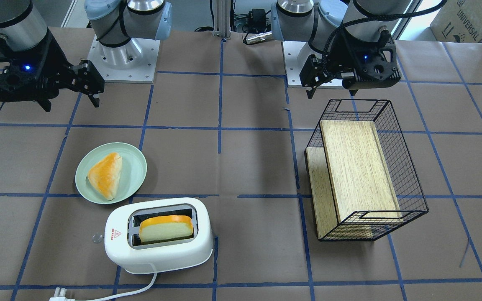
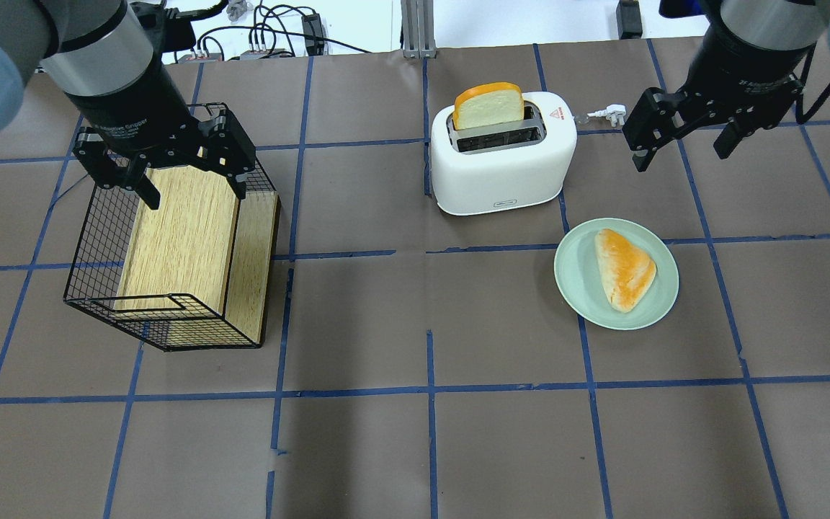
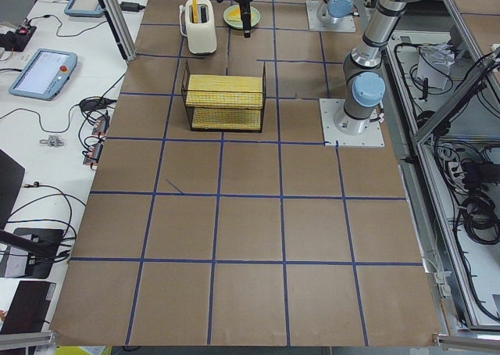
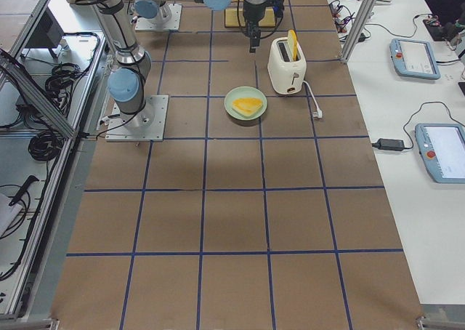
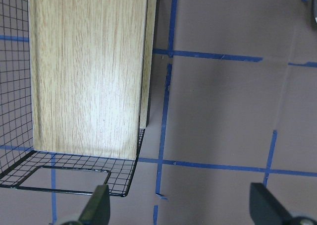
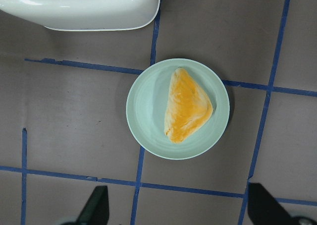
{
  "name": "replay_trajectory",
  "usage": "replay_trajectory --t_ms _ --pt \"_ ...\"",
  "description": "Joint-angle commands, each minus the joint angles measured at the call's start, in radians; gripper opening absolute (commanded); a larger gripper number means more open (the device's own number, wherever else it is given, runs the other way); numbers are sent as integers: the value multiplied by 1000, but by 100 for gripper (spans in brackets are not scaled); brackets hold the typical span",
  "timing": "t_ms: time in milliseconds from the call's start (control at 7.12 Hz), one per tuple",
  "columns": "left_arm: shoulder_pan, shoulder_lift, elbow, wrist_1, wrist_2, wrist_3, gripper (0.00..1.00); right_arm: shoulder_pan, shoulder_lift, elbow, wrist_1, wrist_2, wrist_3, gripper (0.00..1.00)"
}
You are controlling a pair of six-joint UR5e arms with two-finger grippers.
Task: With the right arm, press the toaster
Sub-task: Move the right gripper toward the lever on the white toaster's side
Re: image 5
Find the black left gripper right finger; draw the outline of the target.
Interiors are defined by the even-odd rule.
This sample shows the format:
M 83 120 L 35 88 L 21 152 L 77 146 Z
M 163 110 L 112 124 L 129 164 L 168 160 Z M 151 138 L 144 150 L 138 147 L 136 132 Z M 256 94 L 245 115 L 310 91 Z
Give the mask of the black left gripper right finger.
M 250 184 L 249 213 L 255 225 L 286 225 L 293 219 L 262 183 Z

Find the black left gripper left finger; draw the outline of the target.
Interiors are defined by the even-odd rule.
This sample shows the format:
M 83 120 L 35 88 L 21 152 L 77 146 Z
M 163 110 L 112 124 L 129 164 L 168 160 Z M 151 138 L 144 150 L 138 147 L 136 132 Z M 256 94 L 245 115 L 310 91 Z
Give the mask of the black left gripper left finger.
M 83 225 L 107 225 L 110 220 L 110 198 L 107 184 L 98 185 L 79 216 Z

